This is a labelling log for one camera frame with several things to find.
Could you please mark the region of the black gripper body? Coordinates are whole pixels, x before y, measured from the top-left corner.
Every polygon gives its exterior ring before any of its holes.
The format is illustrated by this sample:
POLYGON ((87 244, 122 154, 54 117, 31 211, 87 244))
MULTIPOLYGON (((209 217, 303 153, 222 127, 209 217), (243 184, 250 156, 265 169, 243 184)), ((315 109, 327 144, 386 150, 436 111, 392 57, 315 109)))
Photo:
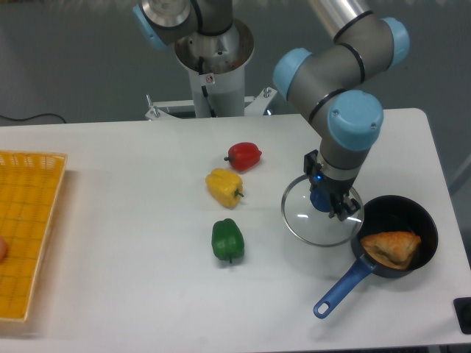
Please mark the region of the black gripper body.
POLYGON ((303 171, 310 182, 313 206, 335 206, 348 195, 356 179, 356 170, 337 169, 328 164, 318 150, 304 156, 303 171))

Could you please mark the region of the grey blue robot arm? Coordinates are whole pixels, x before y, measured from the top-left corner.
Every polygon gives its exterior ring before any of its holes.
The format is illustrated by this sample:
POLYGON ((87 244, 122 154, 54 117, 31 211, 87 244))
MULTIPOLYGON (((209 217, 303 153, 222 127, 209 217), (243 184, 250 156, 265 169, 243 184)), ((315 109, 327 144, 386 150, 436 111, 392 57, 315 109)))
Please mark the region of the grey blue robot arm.
MULTIPOLYGON (((359 90, 365 80, 401 63, 410 48, 404 25, 378 18, 365 1, 312 1, 333 40, 319 56, 293 49, 275 66, 273 82, 321 138, 304 159, 311 202, 340 220, 359 210, 350 196, 378 138, 383 108, 359 90)), ((197 117, 244 112, 244 66, 254 40, 231 1, 139 1, 135 18, 150 45, 173 46, 188 72, 197 117)))

